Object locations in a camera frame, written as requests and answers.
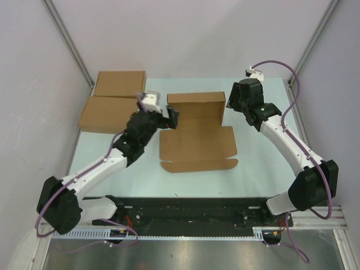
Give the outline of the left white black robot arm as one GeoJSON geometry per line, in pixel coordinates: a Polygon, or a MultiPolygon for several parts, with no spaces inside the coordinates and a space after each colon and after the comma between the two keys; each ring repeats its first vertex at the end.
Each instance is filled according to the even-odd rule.
{"type": "Polygon", "coordinates": [[[179,112],[167,106],[168,117],[161,111],[140,110],[131,115],[127,127],[116,134],[106,154],[81,171],[63,179],[49,177],[42,188],[37,205],[39,218],[64,235],[79,223],[123,221],[124,205],[112,195],[89,199],[87,193],[111,175],[132,165],[158,129],[176,129],[179,112]]]}

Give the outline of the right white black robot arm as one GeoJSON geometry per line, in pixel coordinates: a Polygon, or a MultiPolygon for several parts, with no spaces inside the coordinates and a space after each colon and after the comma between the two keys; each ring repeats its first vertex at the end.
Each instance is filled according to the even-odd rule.
{"type": "Polygon", "coordinates": [[[263,86],[255,78],[243,79],[232,86],[227,108],[242,113],[248,125],[268,138],[292,169],[295,180],[286,192],[269,198],[259,212],[260,221],[274,225],[281,214],[313,210],[327,202],[328,219],[336,195],[339,167],[311,150],[288,126],[279,108],[264,102],[263,86]]]}

